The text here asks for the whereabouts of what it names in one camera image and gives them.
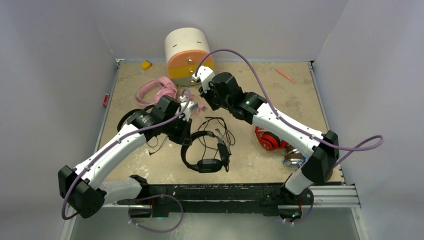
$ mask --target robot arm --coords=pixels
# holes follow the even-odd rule
[[[58,172],[59,190],[62,198],[65,199],[68,191],[71,191],[67,202],[83,218],[91,217],[104,204],[136,198],[143,185],[137,175],[132,175],[121,181],[103,181],[130,153],[159,134],[166,134],[169,140],[176,144],[190,145],[192,122],[190,113],[194,105],[192,102],[188,103],[188,107],[179,118],[168,124],[131,134],[171,119],[185,105],[186,102],[178,103],[169,96],[163,96],[153,106],[151,112],[146,112],[143,109],[134,111],[128,117],[127,124],[124,124],[117,135],[99,151],[73,169],[65,165]],[[76,181],[75,187],[70,189],[74,181]]]
[[[217,75],[206,66],[201,66],[192,78],[201,83],[200,96],[204,98],[212,110],[227,109],[236,119],[272,132],[279,138],[294,146],[306,157],[306,162],[291,175],[281,188],[283,192],[299,195],[312,184],[323,184],[331,173],[339,150],[328,147],[316,139],[298,132],[282,122],[272,111],[266,99],[255,92],[243,92],[233,75],[222,72]],[[277,113],[290,124],[305,130],[331,144],[338,145],[338,136],[332,132],[322,133],[307,127],[281,111]]]

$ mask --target headphones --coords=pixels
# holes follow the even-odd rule
[[[216,173],[224,166],[225,171],[228,173],[230,169],[230,152],[224,142],[219,136],[215,135],[212,131],[197,131],[191,135],[191,140],[194,141],[200,137],[209,136],[218,140],[217,148],[221,160],[216,158],[201,159],[197,164],[190,164],[187,162],[186,153],[189,149],[189,145],[183,145],[181,147],[181,159],[187,168],[199,172],[205,173]]]
[[[156,93],[154,102],[148,102],[144,100],[143,97],[156,86],[159,86],[160,90]],[[138,103],[138,105],[140,105],[140,107],[145,108],[147,106],[157,104],[159,99],[164,95],[168,95],[174,99],[177,96],[177,87],[171,81],[171,79],[166,76],[148,81],[141,85],[137,92],[135,92],[135,101]]]
[[[302,155],[294,146],[287,144],[285,147],[287,154],[284,156],[282,165],[284,167],[301,167],[306,162],[306,157]]]
[[[283,149],[287,145],[286,141],[281,140],[274,133],[267,131],[261,127],[255,127],[254,132],[259,143],[268,151],[272,151],[275,149]]]

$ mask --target beige tabletop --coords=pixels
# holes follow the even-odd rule
[[[307,125],[310,128],[326,132],[326,124],[320,103],[315,91],[314,83],[306,62],[258,62],[253,63],[263,86],[274,106]],[[275,69],[280,69],[296,83],[292,83]],[[218,62],[215,73],[229,72],[235,76],[244,92],[256,92],[263,96],[252,72],[245,63]],[[104,130],[100,140],[100,147],[106,144],[117,134],[117,124],[121,117],[132,109],[139,108],[135,101],[135,92],[145,82],[166,76],[165,63],[153,64],[148,70],[143,70],[139,63],[124,63],[120,66],[115,89],[110,101]],[[190,88],[190,91],[199,95],[199,86]],[[159,88],[153,89],[146,95],[146,100],[153,100]],[[130,175],[137,174],[147,179],[150,184],[216,184],[216,183],[274,183],[284,182],[296,169],[283,166],[285,150],[267,151],[258,142],[255,129],[248,123],[235,119],[225,109],[211,111],[207,108],[199,115],[192,116],[191,129],[194,131],[204,117],[222,117],[225,119],[228,130],[234,136],[236,143],[231,147],[229,172],[222,169],[216,173],[198,173],[188,169],[180,157],[181,146],[166,140],[163,147],[155,154],[149,155],[161,144],[165,138],[158,136],[159,145],[149,147],[147,144],[131,153],[106,178],[106,181],[122,180]],[[211,122],[207,130],[213,131],[220,125]],[[151,146],[157,143],[155,138],[149,141]],[[216,140],[207,137],[208,146],[216,147]],[[187,151],[187,161],[196,164],[201,159],[204,147],[196,140]],[[208,149],[205,158],[212,158],[214,150]],[[341,174],[335,171],[331,182],[340,182]]]

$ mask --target red headphones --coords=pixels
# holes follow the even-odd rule
[[[268,151],[272,151],[275,149],[283,149],[287,145],[286,141],[281,140],[274,133],[267,131],[261,127],[256,127],[254,129],[254,132],[256,133],[256,137],[259,143]]]

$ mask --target white wall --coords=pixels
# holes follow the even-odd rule
[[[0,1],[0,239],[58,239],[57,173],[93,153],[116,63],[87,6]]]
[[[310,61],[348,0],[90,0],[117,58],[165,61],[164,41],[178,28],[201,29],[211,50],[251,60]],[[221,60],[240,59],[229,53]]]
[[[350,0],[314,64],[330,127],[378,149],[342,164],[372,240],[423,238],[424,2]]]

